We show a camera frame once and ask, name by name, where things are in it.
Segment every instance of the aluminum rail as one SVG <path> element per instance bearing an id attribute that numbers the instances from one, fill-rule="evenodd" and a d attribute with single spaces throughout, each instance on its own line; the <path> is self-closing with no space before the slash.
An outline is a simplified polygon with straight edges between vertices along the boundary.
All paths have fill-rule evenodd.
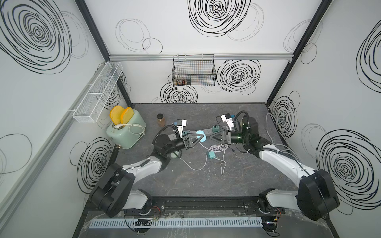
<path id="1" fill-rule="evenodd" d="M 213 54 L 111 54 L 110 61 L 156 61 L 156 60 L 212 60 Z M 265 60 L 283 59 L 291 61 L 292 53 L 267 54 L 214 54 L 214 60 Z"/>

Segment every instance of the white cable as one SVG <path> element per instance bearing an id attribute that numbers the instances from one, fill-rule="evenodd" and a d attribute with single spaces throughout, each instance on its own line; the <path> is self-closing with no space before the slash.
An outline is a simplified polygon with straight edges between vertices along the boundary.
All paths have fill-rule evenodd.
<path id="1" fill-rule="evenodd" d="M 210 148 L 207 148 L 205 147 L 202 143 L 199 142 L 200 145 L 202 145 L 205 149 L 207 149 L 208 151 L 211 150 L 213 152 L 224 152 L 224 154 L 222 155 L 222 160 L 218 159 L 218 158 L 215 158 L 219 161 L 222 161 L 221 164 L 220 164 L 220 168 L 221 168 L 221 175 L 223 176 L 224 175 L 224 172 L 225 172 L 225 167 L 226 167 L 226 162 L 225 162 L 225 151 L 228 149 L 228 146 L 227 145 L 211 145 Z"/>
<path id="2" fill-rule="evenodd" d="M 118 128 L 120 128 L 121 126 L 129 126 L 129 127 L 128 127 L 128 131 L 129 131 L 131 134 L 133 134 L 133 135 L 140 135 L 140 137 L 139 137 L 138 140 L 140 140 L 140 139 L 146 134 L 146 129 L 145 129 L 145 127 L 142 126 L 142 125 L 139 125 L 139 124 L 118 124 L 118 125 L 115 125 L 114 128 L 115 128 L 115 129 L 118 129 Z M 131 131 L 131 127 L 132 127 L 132 126 L 140 127 L 140 128 L 143 129 L 143 131 L 140 132 L 140 133 L 134 133 L 134 132 Z"/>
<path id="3" fill-rule="evenodd" d="M 268 121 L 268 118 L 267 118 L 268 115 L 271 115 L 271 116 L 272 116 L 272 118 L 273 118 L 274 121 L 275 121 L 275 127 L 278 128 L 278 125 L 277 125 L 277 123 L 276 123 L 277 119 L 276 119 L 275 116 L 274 116 L 273 114 L 271 114 L 271 113 L 267 113 L 267 114 L 266 114 L 266 132 L 267 132 L 267 135 L 270 137 L 271 143 L 274 144 L 274 140 L 272 139 L 272 137 L 270 136 L 270 133 L 269 133 L 269 121 Z M 281 131 L 280 129 L 279 129 L 278 131 L 279 131 L 280 136 L 281 136 L 281 137 L 285 140 L 285 142 L 287 143 L 286 138 L 284 138 L 284 136 L 282 135 L 282 131 Z M 295 157 L 295 160 L 296 160 L 296 161 L 298 161 L 298 162 L 301 163 L 301 161 L 300 161 L 300 159 L 298 158 L 298 156 L 296 155 L 296 153 L 295 153 L 295 152 L 294 152 L 288 145 L 275 144 L 274 146 L 277 146 L 277 145 L 281 145 L 281 146 L 284 146 L 285 148 L 288 148 L 287 150 L 289 150 L 289 151 L 292 152 L 293 154 L 288 153 L 288 152 L 284 152 L 284 153 L 287 153 L 287 154 L 292 155 L 293 157 Z"/>
<path id="4" fill-rule="evenodd" d="M 191 168 L 192 170 L 194 170 L 194 171 L 199 171 L 199 170 L 203 169 L 203 168 L 205 167 L 205 165 L 207 164 L 208 156 L 205 157 L 205 163 L 204 163 L 204 166 L 201 167 L 201 169 L 194 169 L 194 168 L 190 167 L 189 164 L 188 164 L 187 162 L 185 162 L 182 158 L 179 158 L 179 159 L 181 159 L 181 160 L 182 160 L 182 161 L 183 161 L 189 168 Z"/>

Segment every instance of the mint green toaster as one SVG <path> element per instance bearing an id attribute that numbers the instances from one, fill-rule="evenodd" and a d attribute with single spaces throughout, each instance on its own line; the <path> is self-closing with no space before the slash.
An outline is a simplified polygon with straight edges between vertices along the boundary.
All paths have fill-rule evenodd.
<path id="1" fill-rule="evenodd" d="M 146 123 L 138 111 L 133 111 L 134 115 L 122 129 L 115 129 L 115 124 L 112 123 L 106 130 L 107 136 L 123 149 L 131 148 L 145 134 Z"/>

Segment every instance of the teal plug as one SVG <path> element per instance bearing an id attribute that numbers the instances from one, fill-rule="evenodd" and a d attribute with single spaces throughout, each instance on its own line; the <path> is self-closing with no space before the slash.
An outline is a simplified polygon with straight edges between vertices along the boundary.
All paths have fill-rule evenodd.
<path id="1" fill-rule="evenodd" d="M 208 152 L 208 158 L 209 159 L 214 159 L 216 157 L 216 154 L 214 154 L 214 151 L 209 151 Z"/>
<path id="2" fill-rule="evenodd" d="M 214 133 L 214 132 L 219 132 L 219 126 L 213 126 L 212 127 L 212 132 Z"/>

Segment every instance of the blue disc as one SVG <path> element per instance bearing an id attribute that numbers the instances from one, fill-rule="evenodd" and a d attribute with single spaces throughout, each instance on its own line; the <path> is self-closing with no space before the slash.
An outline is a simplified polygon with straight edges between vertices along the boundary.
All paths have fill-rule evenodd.
<path id="1" fill-rule="evenodd" d="M 203 134 L 204 137 L 200 140 L 200 142 L 204 142 L 207 140 L 207 137 L 205 136 L 205 133 L 201 130 L 197 131 L 196 134 Z"/>

